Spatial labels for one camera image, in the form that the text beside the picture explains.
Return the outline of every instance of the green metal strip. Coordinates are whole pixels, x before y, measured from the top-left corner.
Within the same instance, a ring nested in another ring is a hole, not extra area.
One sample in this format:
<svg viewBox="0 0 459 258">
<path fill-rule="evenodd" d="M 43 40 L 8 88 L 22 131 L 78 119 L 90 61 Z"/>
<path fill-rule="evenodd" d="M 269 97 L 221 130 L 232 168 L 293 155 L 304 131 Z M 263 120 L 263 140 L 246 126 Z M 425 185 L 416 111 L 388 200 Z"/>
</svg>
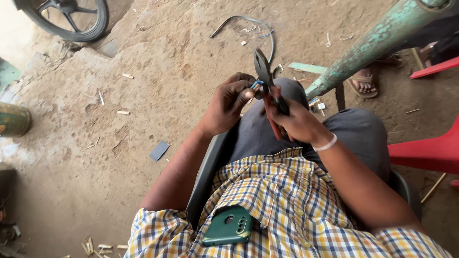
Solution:
<svg viewBox="0 0 459 258">
<path fill-rule="evenodd" d="M 295 62 L 291 63 L 288 67 L 295 69 L 295 70 L 305 71 L 309 73 L 318 73 L 318 74 L 321 74 L 327 70 L 327 67 L 295 63 Z"/>
</svg>

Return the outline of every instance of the wrist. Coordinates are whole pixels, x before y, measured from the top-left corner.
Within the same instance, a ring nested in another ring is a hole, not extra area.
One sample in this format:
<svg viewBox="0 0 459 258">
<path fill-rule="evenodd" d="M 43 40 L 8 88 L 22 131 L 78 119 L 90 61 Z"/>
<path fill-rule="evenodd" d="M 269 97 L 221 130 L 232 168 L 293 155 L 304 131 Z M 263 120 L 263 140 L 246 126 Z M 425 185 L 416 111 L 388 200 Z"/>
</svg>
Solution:
<svg viewBox="0 0 459 258">
<path fill-rule="evenodd" d="M 315 133 L 315 136 L 310 144 L 314 148 L 320 148 L 330 143 L 333 140 L 333 137 L 335 137 L 333 133 L 324 128 Z"/>
<path fill-rule="evenodd" d="M 201 122 L 195 126 L 193 131 L 198 135 L 199 138 L 202 138 L 203 140 L 211 140 L 214 137 L 213 133 Z"/>
</svg>

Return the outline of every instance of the man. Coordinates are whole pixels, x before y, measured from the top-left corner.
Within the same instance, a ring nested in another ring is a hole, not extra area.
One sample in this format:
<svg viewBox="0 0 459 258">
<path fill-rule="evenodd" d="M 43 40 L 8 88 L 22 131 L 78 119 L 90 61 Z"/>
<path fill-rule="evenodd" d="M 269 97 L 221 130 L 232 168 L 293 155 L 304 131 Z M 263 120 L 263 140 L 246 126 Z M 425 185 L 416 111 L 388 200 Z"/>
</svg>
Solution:
<svg viewBox="0 0 459 258">
<path fill-rule="evenodd" d="M 266 112 L 296 140 L 277 141 L 257 101 L 229 136 L 235 144 L 222 153 L 224 166 L 194 231 L 184 210 L 196 174 L 212 137 L 238 122 L 254 96 L 253 82 L 237 73 L 218 87 L 142 200 L 125 257 L 450 257 L 386 185 L 390 164 L 382 121 L 348 109 L 322 124 L 306 109 L 301 85 L 289 79 L 274 83 L 289 99 L 290 116 Z M 203 246 L 216 211 L 233 205 L 254 218 L 249 241 Z"/>
</svg>

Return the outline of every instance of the plaid shirt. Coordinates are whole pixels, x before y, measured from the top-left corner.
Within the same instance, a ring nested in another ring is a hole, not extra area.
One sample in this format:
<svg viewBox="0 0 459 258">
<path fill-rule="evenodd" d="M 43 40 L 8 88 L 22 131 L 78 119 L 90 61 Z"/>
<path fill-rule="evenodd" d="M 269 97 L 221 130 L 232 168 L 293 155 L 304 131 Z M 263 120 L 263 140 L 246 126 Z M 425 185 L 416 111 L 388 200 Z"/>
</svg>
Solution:
<svg viewBox="0 0 459 258">
<path fill-rule="evenodd" d="M 220 169 L 199 231 L 186 211 L 141 209 L 132 225 L 129 257 L 451 257 L 430 237 L 402 228 L 376 235 L 356 229 L 332 178 L 291 148 L 252 156 Z M 205 247 L 215 211 L 240 205 L 254 223 L 247 243 Z"/>
</svg>

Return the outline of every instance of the green phone case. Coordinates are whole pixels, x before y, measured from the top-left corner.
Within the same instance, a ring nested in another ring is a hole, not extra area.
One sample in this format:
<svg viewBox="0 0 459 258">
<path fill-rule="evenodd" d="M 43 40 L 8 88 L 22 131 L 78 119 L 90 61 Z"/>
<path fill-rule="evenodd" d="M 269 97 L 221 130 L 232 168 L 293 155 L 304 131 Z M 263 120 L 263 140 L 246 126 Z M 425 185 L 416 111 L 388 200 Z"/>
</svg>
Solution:
<svg viewBox="0 0 459 258">
<path fill-rule="evenodd" d="M 253 218 L 246 209 L 241 206 L 228 207 L 212 219 L 202 244 L 211 247 L 247 242 L 252 225 Z"/>
</svg>

